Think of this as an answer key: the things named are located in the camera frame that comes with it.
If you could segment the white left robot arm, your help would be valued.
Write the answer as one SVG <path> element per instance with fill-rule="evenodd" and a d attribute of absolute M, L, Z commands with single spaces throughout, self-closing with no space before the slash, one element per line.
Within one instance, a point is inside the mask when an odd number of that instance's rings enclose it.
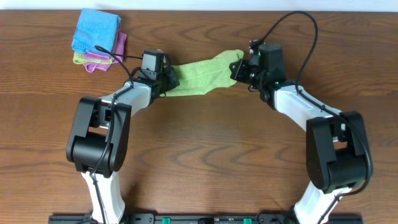
<path fill-rule="evenodd" d="M 141 66 L 127 74 L 114 93 L 80 99 L 67 143 L 67 160 L 88 185 L 95 223 L 120 223 L 123 218 L 126 204 L 119 170 L 126 158 L 131 118 L 180 84 L 161 50 L 145 50 Z"/>

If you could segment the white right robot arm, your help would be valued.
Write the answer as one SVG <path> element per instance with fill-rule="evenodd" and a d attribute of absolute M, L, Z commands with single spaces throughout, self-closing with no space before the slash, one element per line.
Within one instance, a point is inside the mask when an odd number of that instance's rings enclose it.
<path fill-rule="evenodd" d="M 286 79 L 282 47 L 251 47 L 249 60 L 229 65 L 231 79 L 257 90 L 260 98 L 299 125 L 306 134 L 306 167 L 310 183 L 284 223 L 328 223 L 336 204 L 358 194 L 373 172 L 363 117 L 342 112 L 309 95 Z"/>

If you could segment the green microfiber cloth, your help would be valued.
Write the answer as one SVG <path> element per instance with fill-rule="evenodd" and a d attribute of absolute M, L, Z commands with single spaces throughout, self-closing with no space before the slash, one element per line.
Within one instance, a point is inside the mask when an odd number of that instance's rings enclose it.
<path fill-rule="evenodd" d="M 166 92 L 166 96 L 205 95 L 215 88 L 229 88 L 236 84 L 231 79 L 229 65 L 242 59 L 242 50 L 225 50 L 212 59 L 174 66 L 180 85 Z"/>

